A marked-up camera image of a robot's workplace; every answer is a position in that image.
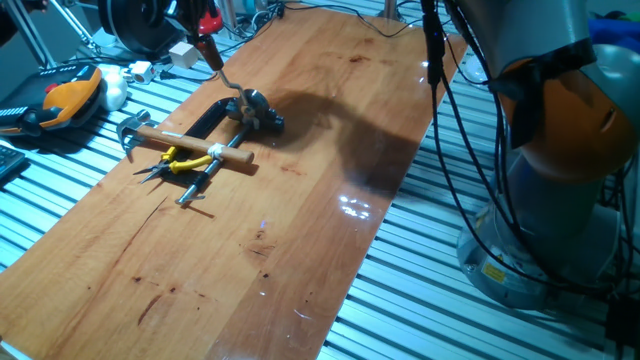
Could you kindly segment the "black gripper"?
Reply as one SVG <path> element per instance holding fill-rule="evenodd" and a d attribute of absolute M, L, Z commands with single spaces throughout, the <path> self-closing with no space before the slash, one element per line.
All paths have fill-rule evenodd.
<path fill-rule="evenodd" d="M 196 31 L 199 28 L 201 36 L 209 36 L 213 32 L 209 22 L 201 22 L 206 15 L 212 15 L 210 3 L 210 0 L 177 0 L 175 27 L 187 31 L 186 38 L 191 45 L 196 44 Z"/>

